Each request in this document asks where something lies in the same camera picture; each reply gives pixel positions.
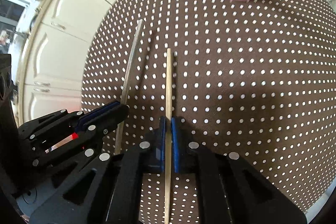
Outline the wooden chopstick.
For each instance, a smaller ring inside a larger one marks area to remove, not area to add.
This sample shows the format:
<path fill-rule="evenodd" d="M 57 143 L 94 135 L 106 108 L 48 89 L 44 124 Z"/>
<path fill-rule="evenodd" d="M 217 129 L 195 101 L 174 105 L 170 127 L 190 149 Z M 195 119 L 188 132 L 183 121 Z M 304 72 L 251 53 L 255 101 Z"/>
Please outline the wooden chopstick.
<path fill-rule="evenodd" d="M 171 118 L 172 118 L 172 78 L 173 78 L 173 61 L 171 49 L 167 49 L 166 56 L 166 94 L 165 94 L 165 117 L 166 117 L 166 134 L 165 134 L 165 222 L 170 221 L 170 195 L 171 195 L 171 158 L 172 158 L 172 137 L 171 137 Z"/>
<path fill-rule="evenodd" d="M 140 41 L 142 29 L 143 29 L 143 19 L 140 19 L 138 21 L 134 39 L 131 45 L 131 50 L 129 53 L 129 59 L 127 62 L 127 67 L 126 67 L 126 72 L 125 72 L 125 77 L 124 77 L 124 82 L 123 82 L 123 90 L 121 94 L 121 104 L 123 105 L 126 105 L 127 103 L 127 98 L 128 98 L 129 89 L 130 89 L 130 75 L 131 75 L 132 67 L 135 61 L 135 54 L 136 54 L 137 47 Z M 118 155 L 121 153 L 123 125 L 124 125 L 124 122 L 121 122 L 120 124 L 118 124 L 117 129 L 116 129 L 116 141 L 115 141 L 115 149 L 114 149 L 115 155 Z"/>

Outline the cream lower kitchen cabinets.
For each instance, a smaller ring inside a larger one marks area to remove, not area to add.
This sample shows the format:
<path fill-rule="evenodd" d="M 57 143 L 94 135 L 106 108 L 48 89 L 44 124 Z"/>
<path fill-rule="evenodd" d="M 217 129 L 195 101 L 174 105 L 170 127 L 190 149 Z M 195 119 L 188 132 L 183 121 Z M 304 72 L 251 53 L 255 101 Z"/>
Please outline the cream lower kitchen cabinets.
<path fill-rule="evenodd" d="M 58 110 L 80 110 L 87 51 L 115 1 L 43 1 L 19 63 L 19 123 Z"/>

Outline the brown polka dot tablecloth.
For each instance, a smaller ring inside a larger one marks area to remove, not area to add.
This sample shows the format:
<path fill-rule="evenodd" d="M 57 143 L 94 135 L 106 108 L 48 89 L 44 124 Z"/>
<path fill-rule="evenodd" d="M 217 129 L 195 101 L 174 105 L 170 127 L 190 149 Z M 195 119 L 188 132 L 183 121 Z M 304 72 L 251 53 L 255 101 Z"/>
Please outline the brown polka dot tablecloth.
<path fill-rule="evenodd" d="M 121 96 L 139 19 L 122 148 L 173 110 L 200 145 L 243 156 L 299 209 L 335 179 L 335 11 L 327 0 L 116 0 L 85 61 L 84 111 Z"/>

